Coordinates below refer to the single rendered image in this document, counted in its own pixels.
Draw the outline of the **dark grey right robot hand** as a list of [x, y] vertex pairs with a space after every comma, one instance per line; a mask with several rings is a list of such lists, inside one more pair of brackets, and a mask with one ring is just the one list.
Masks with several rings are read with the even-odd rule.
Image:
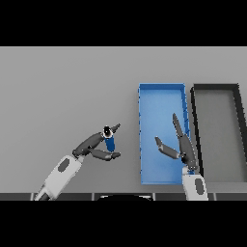
[[189, 171], [196, 171], [198, 169], [198, 165], [196, 162], [196, 155], [194, 152], [194, 148], [192, 146], [191, 141], [186, 133], [183, 133], [181, 130], [181, 126], [176, 114], [173, 114], [173, 125], [176, 130], [177, 138], [178, 138], [178, 145], [179, 151], [168, 147], [167, 145], [163, 144], [162, 141], [158, 136], [154, 137], [158, 150], [173, 158], [173, 159], [181, 159], [181, 162], [185, 164]]

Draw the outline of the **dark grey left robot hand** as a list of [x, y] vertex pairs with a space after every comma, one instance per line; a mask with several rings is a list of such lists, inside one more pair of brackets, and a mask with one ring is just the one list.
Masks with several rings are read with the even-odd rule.
[[[117, 131], [117, 129], [121, 125], [118, 123], [111, 128], [113, 131], [113, 134]], [[76, 149], [72, 151], [72, 154], [74, 157], [78, 158], [79, 156], [86, 156], [88, 154], [91, 154], [93, 157], [105, 160], [105, 161], [110, 161], [111, 159], [115, 159], [117, 157], [120, 157], [121, 154], [119, 152], [110, 152], [109, 150], [107, 151], [102, 151], [102, 150], [97, 150], [96, 147], [101, 143], [104, 142], [104, 137], [103, 137], [103, 130], [91, 135], [89, 138], [87, 138], [85, 141], [83, 141]]]

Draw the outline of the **blue bin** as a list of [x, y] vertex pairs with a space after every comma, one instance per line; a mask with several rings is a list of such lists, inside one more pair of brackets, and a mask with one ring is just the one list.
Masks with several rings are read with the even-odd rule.
[[138, 94], [141, 183], [181, 184], [183, 163], [161, 153], [155, 137], [179, 151], [173, 114], [177, 115], [182, 132], [190, 136], [185, 84], [140, 83]]

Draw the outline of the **dark grey bin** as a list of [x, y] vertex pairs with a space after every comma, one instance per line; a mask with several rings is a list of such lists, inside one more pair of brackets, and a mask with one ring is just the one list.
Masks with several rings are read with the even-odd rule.
[[247, 125], [239, 85], [190, 90], [200, 171], [207, 182], [247, 182]]

